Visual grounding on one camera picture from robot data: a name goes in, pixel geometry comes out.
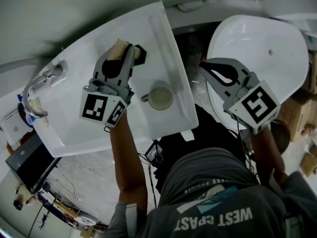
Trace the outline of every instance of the sink basin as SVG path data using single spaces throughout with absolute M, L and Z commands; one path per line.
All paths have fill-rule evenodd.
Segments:
M 281 104 L 302 86 L 309 66 L 307 46 L 297 28 L 244 15 L 229 17 L 217 27 L 208 48 L 210 58 L 239 60 L 268 83 Z M 228 128 L 237 129 L 237 121 L 223 111 L 223 100 L 211 85 L 207 89 L 218 118 Z
M 158 138 L 198 126 L 195 105 L 185 69 L 161 2 L 116 18 L 82 37 L 53 61 L 66 71 L 66 80 L 56 87 L 34 93 L 48 123 L 37 119 L 34 128 L 53 157 L 111 148 L 104 126 L 79 118 L 83 87 L 93 76 L 95 63 L 117 38 L 147 51 L 146 62 L 135 66 L 129 85 L 135 92 L 128 107 L 128 120 L 135 142 Z M 47 70 L 49 64 L 40 73 Z M 140 98 L 162 80 L 171 85 L 173 104 L 157 111 Z

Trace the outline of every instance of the person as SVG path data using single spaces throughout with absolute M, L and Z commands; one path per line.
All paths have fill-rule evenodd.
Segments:
M 32 195 L 24 184 L 20 184 L 15 190 L 14 207 L 21 211 L 23 205 L 32 205 L 37 200 L 36 196 Z
M 178 133 L 159 142 L 160 200 L 148 214 L 127 113 L 110 129 L 120 194 L 105 237 L 315 237 L 316 195 L 299 172 L 285 173 L 269 128 L 251 135 L 259 184 L 245 165 L 240 138 L 197 105 L 196 111 L 195 140 L 186 142 Z

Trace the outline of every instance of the chrome faucet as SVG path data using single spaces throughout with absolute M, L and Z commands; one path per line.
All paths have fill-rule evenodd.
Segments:
M 43 72 L 42 76 L 33 79 L 30 83 L 26 85 L 22 95 L 22 103 L 26 113 L 28 113 L 30 116 L 35 118 L 44 118 L 48 116 L 47 111 L 39 112 L 34 110 L 31 107 L 28 101 L 29 90 L 31 87 L 37 85 L 38 83 L 46 82 L 48 79 L 54 79 L 54 78 L 60 77 L 62 73 L 63 73 L 63 68 L 60 65 L 58 65 L 54 67 L 53 69 L 49 69 Z

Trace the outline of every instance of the sponge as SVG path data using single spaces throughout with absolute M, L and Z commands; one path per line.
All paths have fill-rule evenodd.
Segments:
M 124 50 L 127 48 L 129 45 L 128 42 L 125 42 L 121 39 L 117 39 L 116 43 L 112 47 L 110 54 L 107 58 L 108 61 L 111 60 L 121 60 Z M 134 56 L 134 65 L 140 65 L 145 63 L 145 57 L 147 52 L 140 46 L 140 45 L 135 45 L 135 56 Z

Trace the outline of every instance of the black shorts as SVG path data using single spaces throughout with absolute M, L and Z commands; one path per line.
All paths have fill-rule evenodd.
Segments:
M 203 108 L 195 104 L 199 126 L 192 129 L 194 139 L 186 142 L 181 133 L 162 137 L 159 145 L 163 148 L 163 162 L 154 172 L 158 180 L 156 189 L 162 190 L 164 180 L 177 160 L 186 154 L 210 147 L 219 147 L 231 152 L 245 164 L 245 154 L 240 137 L 236 137 L 223 124 L 215 119 Z

